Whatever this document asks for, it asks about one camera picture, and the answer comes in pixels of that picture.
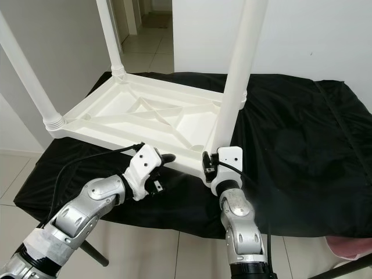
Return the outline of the white plastic table top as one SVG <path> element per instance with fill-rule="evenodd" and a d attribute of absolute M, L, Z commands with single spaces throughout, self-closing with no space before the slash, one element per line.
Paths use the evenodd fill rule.
<path fill-rule="evenodd" d="M 127 74 L 125 81 L 111 76 L 65 114 L 43 90 L 34 101 L 54 138 L 108 149 L 144 142 L 175 155 L 167 164 L 173 172 L 204 180 L 202 155 L 214 146 L 225 79 L 194 72 Z"/>

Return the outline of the white plastic table leg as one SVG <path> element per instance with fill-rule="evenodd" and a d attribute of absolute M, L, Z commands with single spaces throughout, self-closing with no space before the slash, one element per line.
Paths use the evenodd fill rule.
<path fill-rule="evenodd" d="M 237 116 L 242 108 L 242 99 L 247 94 L 247 85 L 252 74 L 253 59 L 257 52 L 268 3 L 269 0 L 245 0 L 242 6 L 210 152 L 231 145 Z"/>
<path fill-rule="evenodd" d="M 61 130 L 66 120 L 55 109 L 3 16 L 0 16 L 0 45 L 42 116 L 45 129 L 51 134 Z"/>
<path fill-rule="evenodd" d="M 100 15 L 103 34 L 106 42 L 106 49 L 111 64 L 112 76 L 118 83 L 127 82 L 126 70 L 121 61 L 120 45 L 117 39 L 117 30 L 115 26 L 115 18 L 112 13 L 112 6 L 109 0 L 96 0 L 96 7 Z"/>

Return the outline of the pink round object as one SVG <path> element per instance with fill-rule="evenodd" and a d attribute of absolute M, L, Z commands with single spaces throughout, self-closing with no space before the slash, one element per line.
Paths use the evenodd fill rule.
<path fill-rule="evenodd" d="M 345 260 L 357 260 L 372 253 L 372 238 L 326 236 L 325 241 L 333 255 Z"/>

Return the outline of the white door frame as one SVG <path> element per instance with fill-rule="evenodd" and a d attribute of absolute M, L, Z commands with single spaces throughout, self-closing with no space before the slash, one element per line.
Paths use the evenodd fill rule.
<path fill-rule="evenodd" d="M 140 12 L 140 0 L 119 0 L 119 2 L 123 5 L 128 33 L 130 35 L 141 34 L 142 15 Z"/>

